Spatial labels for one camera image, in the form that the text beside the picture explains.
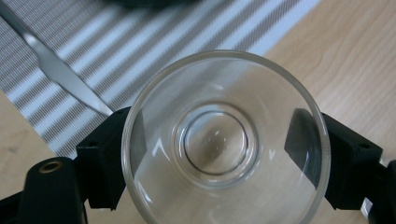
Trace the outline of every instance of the black plastic holder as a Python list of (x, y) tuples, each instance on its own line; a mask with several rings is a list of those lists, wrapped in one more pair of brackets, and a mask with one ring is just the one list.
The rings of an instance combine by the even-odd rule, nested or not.
[[(52, 158), (32, 167), (24, 190), (0, 201), (0, 223), (88, 223), (87, 199), (91, 208), (116, 209), (125, 189), (120, 149), (128, 111), (115, 112), (81, 141), (73, 161)], [(368, 198), (373, 203), (369, 223), (396, 223), (396, 161), (381, 165), (382, 148), (328, 115), (323, 118), (332, 153), (326, 199), (334, 209), (360, 210)], [(317, 128), (309, 112), (297, 109), (285, 144), (316, 188), (321, 156)], [(307, 154), (313, 158), (308, 164)]]

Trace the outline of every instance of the wooden surface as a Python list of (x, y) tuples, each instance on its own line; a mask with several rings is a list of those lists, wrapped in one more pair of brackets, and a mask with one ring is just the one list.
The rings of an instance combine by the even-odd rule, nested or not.
[[(396, 159), (396, 1), (323, 0), (265, 57), (294, 74), (319, 108)], [(53, 157), (0, 92), (0, 198), (23, 187), (28, 169)], [(90, 210), (91, 223), (145, 223), (124, 193), (116, 212)], [(323, 201), (311, 223), (367, 223), (359, 211)]]

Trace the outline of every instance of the light stripe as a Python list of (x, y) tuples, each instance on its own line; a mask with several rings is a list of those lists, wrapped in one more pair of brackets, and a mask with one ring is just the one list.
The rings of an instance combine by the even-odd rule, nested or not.
[(73, 69), (75, 69), (75, 71), (78, 73), (85, 69), (98, 57), (98, 55), (106, 53), (110, 47), (109, 43), (118, 41), (121, 36), (128, 31), (128, 28), (136, 25), (136, 23), (139, 22), (144, 15), (145, 11), (139, 10), (134, 11), (134, 14), (130, 14), (125, 17), (113, 29), (108, 31), (105, 36), (98, 40), (89, 51), (86, 51), (84, 55), (78, 58), (78, 61), (72, 64)]
[(260, 7), (254, 14), (252, 14), (241, 26), (237, 27), (235, 31), (229, 35), (224, 42), (218, 46), (218, 49), (234, 49), (235, 45), (253, 31), (258, 21), (261, 21), (274, 8), (279, 6), (282, 2), (279, 0), (270, 0)]
[[(134, 53), (134, 51), (144, 42), (148, 36), (152, 36), (152, 34), (161, 28), (167, 21), (171, 20), (174, 16), (174, 13), (170, 13), (172, 11), (163, 11), (161, 14), (154, 19), (153, 22), (148, 24), (140, 33), (134, 38), (131, 38), (122, 49), (117, 51), (110, 60), (104, 63), (100, 69), (96, 70), (92, 76), (90, 76), (86, 81), (90, 86), (96, 86), (102, 81), (105, 77), (103, 75), (109, 75), (111, 72), (116, 69), (120, 64), (125, 63), (125, 60), (128, 58), (128, 55)], [(129, 76), (131, 74), (121, 74), (122, 76)]]
[(315, 7), (319, 0), (309, 0), (299, 2), (288, 14), (282, 17), (281, 20), (274, 26), (266, 35), (257, 41), (248, 51), (264, 55), (274, 44), (276, 44), (283, 35), (287, 33), (303, 16)]
[(98, 14), (91, 22), (87, 23), (82, 31), (74, 35), (67, 43), (65, 43), (59, 50), (57, 50), (57, 55), (60, 58), (66, 58), (77, 48), (82, 48), (81, 44), (90, 37), (90, 35), (99, 29), (103, 23), (110, 21), (113, 17), (120, 12), (120, 7), (110, 5), (105, 7), (104, 10)]
[(18, 101), (32, 86), (37, 85), (37, 83), (44, 77), (44, 74), (40, 69), (35, 69), (34, 72), (29, 74), (22, 82), (15, 86), (14, 89), (7, 91), (7, 97), (10, 101)]
[(213, 37), (228, 21), (230, 21), (238, 12), (245, 7), (250, 1), (233, 2), (224, 12), (216, 17), (196, 38), (194, 38), (189, 45), (187, 45), (173, 60), (186, 57), (202, 46), (206, 41)]
[(172, 46), (176, 43), (182, 35), (187, 30), (187, 27), (192, 27), (198, 21), (200, 21), (205, 15), (205, 11), (209, 10), (213, 7), (214, 1), (206, 1), (204, 4), (201, 4), (197, 7), (188, 18), (177, 27), (174, 28), (173, 32), (163, 38), (163, 41), (159, 42), (153, 49), (147, 52), (145, 55), (142, 55), (142, 58), (128, 71), (124, 74), (125, 76), (120, 77), (115, 83), (111, 85), (102, 95), (105, 101), (111, 102), (117, 94), (120, 93), (120, 90), (126, 87), (131, 82), (131, 78), (127, 77), (129, 74), (134, 74), (135, 77), (140, 75), (144, 69), (146, 69), (150, 64), (154, 61), (154, 59), (161, 57), (162, 54), (166, 55), (166, 50), (169, 46)]
[(65, 100), (63, 100), (59, 105), (51, 109), (50, 113), (46, 117), (44, 117), (40, 122), (38, 122), (35, 125), (35, 130), (39, 134), (44, 134), (47, 132), (50, 128), (48, 125), (49, 123), (52, 123), (53, 121), (61, 118), (64, 116), (64, 114), (72, 108), (75, 104), (77, 104), (77, 100), (73, 97), (66, 97)]
[(20, 108), (21, 113), (26, 118), (29, 118), (33, 113), (40, 109), (40, 106), (43, 104), (43, 99), (46, 99), (61, 90), (62, 89), (58, 85), (51, 83), (47, 88), (40, 90), (40, 93), (33, 100), (23, 105), (23, 107)]
[(49, 141), (49, 147), (53, 150), (62, 148), (62, 146), (65, 145), (69, 140), (66, 136), (73, 136), (73, 134), (80, 129), (79, 127), (86, 126), (90, 121), (90, 118), (92, 118), (94, 115), (94, 112), (90, 110), (84, 110), (75, 119), (68, 123), (67, 127), (65, 127), (60, 134)]

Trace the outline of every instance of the glass rim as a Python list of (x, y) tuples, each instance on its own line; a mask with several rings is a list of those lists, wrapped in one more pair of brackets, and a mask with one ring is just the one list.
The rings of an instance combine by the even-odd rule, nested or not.
[(330, 167), (331, 167), (331, 149), (330, 149), (330, 140), (329, 135), (327, 133), (326, 124), (324, 119), (318, 109), (318, 106), (308, 92), (308, 90), (304, 87), (304, 85), (294, 77), (290, 72), (286, 69), (281, 67), (280, 65), (263, 58), (262, 56), (244, 52), (244, 51), (237, 51), (237, 50), (227, 50), (227, 49), (217, 49), (217, 50), (210, 50), (210, 51), (203, 51), (199, 53), (192, 54), (185, 58), (182, 58), (174, 63), (169, 64), (159, 73), (157, 73), (150, 82), (143, 88), (143, 90), (137, 95), (134, 103), (131, 106), (131, 109), (128, 113), (127, 119), (125, 120), (123, 132), (122, 132), (122, 140), (121, 140), (121, 164), (122, 164), (122, 172), (124, 176), (124, 180), (126, 183), (126, 187), (129, 191), (131, 198), (133, 199), (137, 210), (139, 211), (140, 215), (148, 222), (148, 223), (157, 223), (154, 218), (150, 215), (148, 211), (146, 211), (145, 206), (140, 202), (137, 198), (137, 190), (134, 185), (134, 178), (133, 178), (133, 171), (132, 171), (132, 164), (131, 164), (131, 150), (130, 150), (130, 141), (132, 136), (132, 129), (134, 127), (134, 121), (136, 119), (137, 114), (139, 113), (142, 105), (145, 103), (147, 97), (154, 90), (155, 87), (162, 80), (164, 80), (168, 75), (172, 74), (177, 69), (184, 67), (187, 64), (198, 62), (205, 59), (211, 58), (233, 58), (233, 59), (240, 59), (246, 60), (254, 63), (258, 63), (264, 67), (267, 67), (283, 78), (285, 78), (291, 86), (293, 86), (305, 99), (306, 103), (309, 106), (309, 109), (312, 112), (312, 116), (316, 124), (318, 125), (318, 132), (319, 132), (319, 139), (321, 145), (321, 170), (320, 170), (320, 179), (318, 182), (318, 187), (316, 190), (316, 195), (313, 202), (310, 205), (310, 208), (307, 212), (302, 216), (300, 223), (308, 223), (314, 214), (318, 210), (318, 206), (323, 199), (327, 186), (329, 183), (330, 177)]

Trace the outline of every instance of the screw hole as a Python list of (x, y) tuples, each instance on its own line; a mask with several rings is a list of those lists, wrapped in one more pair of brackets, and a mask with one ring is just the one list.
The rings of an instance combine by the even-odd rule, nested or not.
[(365, 143), (360, 143), (359, 146), (363, 148), (370, 148), (370, 146)]
[(58, 170), (59, 168), (61, 168), (61, 166), (62, 166), (61, 161), (50, 161), (42, 165), (38, 171), (41, 174), (47, 174)]

